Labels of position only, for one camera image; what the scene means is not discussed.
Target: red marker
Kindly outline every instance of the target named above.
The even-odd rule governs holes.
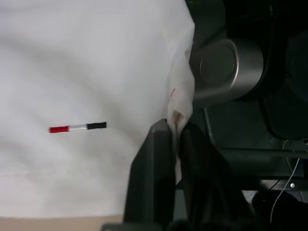
[[[94,124],[83,124],[83,125],[73,125],[73,126],[63,126],[63,127],[51,127],[49,128],[50,133],[57,132],[69,132],[69,131],[77,131],[77,130],[90,130],[97,128],[106,128],[107,123],[94,123]]]

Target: metal rod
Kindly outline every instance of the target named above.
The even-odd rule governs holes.
[[[210,122],[210,117],[208,115],[207,107],[204,108],[204,115],[205,115],[206,132],[208,134],[210,142],[212,143],[212,145],[215,146],[215,140],[214,140],[214,137],[213,137],[212,127],[211,127],[211,122]]]
[[[287,151],[274,149],[249,149],[249,148],[219,148],[223,154],[227,155],[265,155],[265,156],[280,156],[290,158],[308,159],[306,151]]]

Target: black machine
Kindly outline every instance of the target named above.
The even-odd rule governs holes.
[[[103,231],[261,230],[228,163],[196,125],[182,132],[180,159],[186,221],[172,222],[176,157],[171,131],[160,120],[131,165],[123,224]]]

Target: white cable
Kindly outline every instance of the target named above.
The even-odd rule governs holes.
[[[293,170],[292,170],[292,167],[291,167],[290,161],[288,160],[288,158],[287,158],[287,157],[285,158],[285,160],[287,161],[287,164],[288,164],[288,166],[289,166],[290,172],[292,173],[292,172],[293,172]],[[305,203],[305,199],[304,199],[304,196],[303,196],[302,192],[301,192],[301,191],[298,191],[298,192],[299,192],[299,195],[300,195],[300,197],[301,197],[301,199],[302,199],[302,202],[304,202],[304,203]]]
[[[203,62],[203,59],[201,60],[201,62],[200,62],[200,67],[199,67],[200,74],[201,74],[201,65],[202,65],[202,62]]]
[[[272,220],[272,218],[273,218],[273,211],[274,211],[275,205],[276,205],[276,203],[277,203],[279,197],[281,196],[281,194],[283,193],[283,191],[285,190],[285,188],[286,188],[287,185],[289,184],[291,178],[293,177],[293,175],[294,175],[294,173],[295,173],[295,170],[296,170],[296,168],[297,168],[297,165],[298,165],[299,160],[300,160],[300,158],[297,159],[297,163],[296,163],[296,165],[295,165],[295,167],[294,167],[294,170],[293,170],[293,172],[292,172],[292,174],[291,174],[289,180],[288,180],[287,183],[285,184],[284,188],[281,190],[280,194],[277,196],[277,198],[276,198],[276,200],[275,200],[275,202],[274,202],[274,204],[273,204],[273,208],[271,208],[271,212],[270,212],[270,223],[271,223],[271,220]]]
[[[284,146],[285,146],[285,144],[286,144],[288,141],[289,141],[289,140],[285,140],[285,142],[283,142],[282,150],[284,150]]]

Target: white cloth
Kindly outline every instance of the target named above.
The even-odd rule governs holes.
[[[192,113],[193,30],[183,0],[0,0],[0,216],[122,214],[150,126]]]

